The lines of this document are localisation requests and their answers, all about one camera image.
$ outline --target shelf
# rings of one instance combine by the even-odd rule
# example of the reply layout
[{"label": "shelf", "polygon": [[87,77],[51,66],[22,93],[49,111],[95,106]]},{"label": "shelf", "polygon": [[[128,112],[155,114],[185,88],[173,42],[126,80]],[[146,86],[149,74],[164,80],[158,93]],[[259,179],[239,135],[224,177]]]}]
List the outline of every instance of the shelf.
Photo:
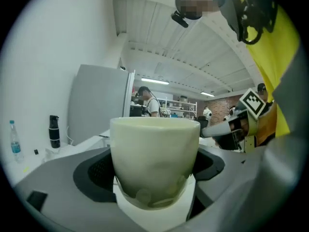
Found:
[{"label": "shelf", "polygon": [[[173,117],[172,117],[172,118],[173,118]],[[181,118],[181,117],[178,117],[178,118]],[[184,119],[194,120],[193,118],[184,118]]]},{"label": "shelf", "polygon": [[142,106],[142,105],[138,105],[138,104],[131,104],[130,106],[135,106],[135,107],[146,107],[146,106]]},{"label": "shelf", "polygon": [[165,107],[160,107],[160,109],[168,109],[168,110],[171,110],[171,111],[176,111],[176,112],[189,112],[189,113],[196,113],[196,111],[181,110],[181,109],[175,109],[175,108],[165,108]]},{"label": "shelf", "polygon": [[173,100],[166,100],[166,99],[158,99],[158,100],[174,102],[174,103],[180,103],[180,104],[185,104],[185,105],[190,105],[190,106],[197,106],[195,103],[187,103],[187,102],[182,102],[182,101],[173,101]]}]

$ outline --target refrigerator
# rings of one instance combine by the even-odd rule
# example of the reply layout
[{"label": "refrigerator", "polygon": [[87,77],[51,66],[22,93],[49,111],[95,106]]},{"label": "refrigerator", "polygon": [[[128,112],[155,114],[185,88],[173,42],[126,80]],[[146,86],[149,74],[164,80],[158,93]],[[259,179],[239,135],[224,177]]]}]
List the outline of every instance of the refrigerator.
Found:
[{"label": "refrigerator", "polygon": [[129,117],[135,73],[81,65],[68,107],[68,136],[77,145],[110,128],[110,120]]}]

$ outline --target white shirt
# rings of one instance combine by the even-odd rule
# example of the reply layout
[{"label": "white shirt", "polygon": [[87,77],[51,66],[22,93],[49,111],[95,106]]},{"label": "white shirt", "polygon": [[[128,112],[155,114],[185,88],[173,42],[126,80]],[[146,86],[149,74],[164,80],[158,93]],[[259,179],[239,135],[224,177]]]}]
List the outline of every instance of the white shirt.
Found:
[{"label": "white shirt", "polygon": [[151,97],[147,103],[146,103],[146,108],[147,108],[147,111],[151,114],[151,113],[154,113],[154,112],[158,112],[157,114],[157,117],[160,117],[160,114],[159,114],[159,102],[154,98],[154,97]]}]

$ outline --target black grille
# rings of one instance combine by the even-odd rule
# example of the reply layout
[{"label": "black grille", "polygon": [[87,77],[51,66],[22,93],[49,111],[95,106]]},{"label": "black grille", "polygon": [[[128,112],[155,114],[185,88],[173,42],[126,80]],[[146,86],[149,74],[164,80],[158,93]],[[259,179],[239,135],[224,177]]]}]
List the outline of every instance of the black grille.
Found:
[{"label": "black grille", "polygon": [[112,192],[115,170],[111,154],[91,165],[88,176],[94,184]]}]

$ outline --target white ceiling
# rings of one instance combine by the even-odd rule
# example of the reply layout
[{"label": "white ceiling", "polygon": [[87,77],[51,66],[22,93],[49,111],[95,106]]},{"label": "white ceiling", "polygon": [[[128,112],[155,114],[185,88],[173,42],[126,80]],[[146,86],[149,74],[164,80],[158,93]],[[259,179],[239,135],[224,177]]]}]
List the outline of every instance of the white ceiling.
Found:
[{"label": "white ceiling", "polygon": [[113,0],[117,34],[127,33],[129,62],[137,79],[166,80],[171,87],[221,95],[262,82],[245,45],[220,12],[174,22],[174,0]]}]

